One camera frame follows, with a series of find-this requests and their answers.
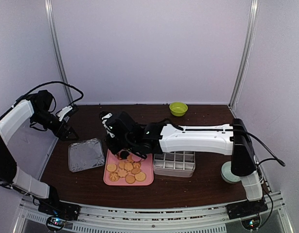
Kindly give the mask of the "clear plastic box lid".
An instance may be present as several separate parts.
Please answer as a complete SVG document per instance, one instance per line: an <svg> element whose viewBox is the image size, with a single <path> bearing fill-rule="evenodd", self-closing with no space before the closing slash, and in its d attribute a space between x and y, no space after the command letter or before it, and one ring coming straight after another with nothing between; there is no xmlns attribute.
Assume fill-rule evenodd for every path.
<svg viewBox="0 0 299 233"><path fill-rule="evenodd" d="M101 167L106 163L101 140L97 138L70 144L68 158L69 171L73 173Z"/></svg>

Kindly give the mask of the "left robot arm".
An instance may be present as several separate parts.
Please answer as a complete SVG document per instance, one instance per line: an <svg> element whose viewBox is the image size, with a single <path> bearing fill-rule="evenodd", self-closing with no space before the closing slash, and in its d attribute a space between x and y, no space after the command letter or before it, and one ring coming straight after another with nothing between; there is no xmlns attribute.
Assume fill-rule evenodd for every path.
<svg viewBox="0 0 299 233"><path fill-rule="evenodd" d="M28 92L0 117L0 186L32 196L52 215L58 216L63 212L64 205L57 189L30 175L26 168L21 168L29 156L37 151L37 140L26 146L20 139L26 132L24 126L33 129L39 124L43 132L51 131L61 141L79 138L65 120L77 111L76 105L71 103L54 114L50 110L53 102L54 97L48 90Z"/></svg>

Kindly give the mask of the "lilac divided storage box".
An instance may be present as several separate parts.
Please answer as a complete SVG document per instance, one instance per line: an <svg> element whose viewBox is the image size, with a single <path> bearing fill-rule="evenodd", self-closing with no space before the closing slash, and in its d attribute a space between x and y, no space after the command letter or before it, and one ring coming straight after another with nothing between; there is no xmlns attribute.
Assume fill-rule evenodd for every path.
<svg viewBox="0 0 299 233"><path fill-rule="evenodd" d="M155 154L153 169L156 175L190 178L195 171L195 152L175 151Z"/></svg>

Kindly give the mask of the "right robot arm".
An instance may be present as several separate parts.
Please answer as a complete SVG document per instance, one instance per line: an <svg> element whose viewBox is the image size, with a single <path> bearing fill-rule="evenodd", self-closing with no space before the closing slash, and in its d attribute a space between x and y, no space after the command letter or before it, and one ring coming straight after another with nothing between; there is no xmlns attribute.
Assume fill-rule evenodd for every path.
<svg viewBox="0 0 299 233"><path fill-rule="evenodd" d="M231 172L246 192L243 210L255 213L262 205L262 185L251 138L241 119L217 126L179 126L166 118L140 124L127 112L101 112L106 145L113 154L129 151L139 158L175 151L209 152L231 156Z"/></svg>

